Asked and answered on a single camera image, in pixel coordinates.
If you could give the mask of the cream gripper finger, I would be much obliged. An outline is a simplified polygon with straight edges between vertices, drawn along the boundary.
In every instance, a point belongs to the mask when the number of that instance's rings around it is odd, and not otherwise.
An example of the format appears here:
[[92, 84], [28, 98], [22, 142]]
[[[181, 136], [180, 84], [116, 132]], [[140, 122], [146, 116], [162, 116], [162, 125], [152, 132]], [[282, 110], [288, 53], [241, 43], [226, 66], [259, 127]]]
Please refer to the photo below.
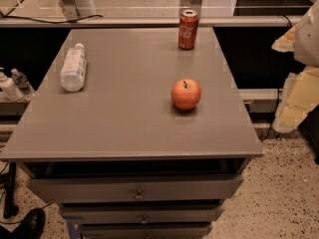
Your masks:
[[280, 133], [297, 129], [318, 105], [319, 69], [306, 66], [299, 74], [290, 73], [284, 83], [273, 128]]
[[281, 53], [293, 52], [296, 28], [297, 26], [294, 25], [279, 39], [276, 39], [272, 44], [271, 49]]

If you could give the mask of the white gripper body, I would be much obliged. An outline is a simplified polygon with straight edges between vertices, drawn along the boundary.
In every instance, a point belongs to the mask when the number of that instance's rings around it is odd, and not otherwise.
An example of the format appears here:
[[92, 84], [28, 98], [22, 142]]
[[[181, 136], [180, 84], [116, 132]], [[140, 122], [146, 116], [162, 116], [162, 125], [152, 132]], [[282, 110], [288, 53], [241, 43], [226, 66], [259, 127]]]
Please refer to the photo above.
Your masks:
[[294, 59], [307, 66], [319, 66], [319, 0], [298, 23], [295, 31]]

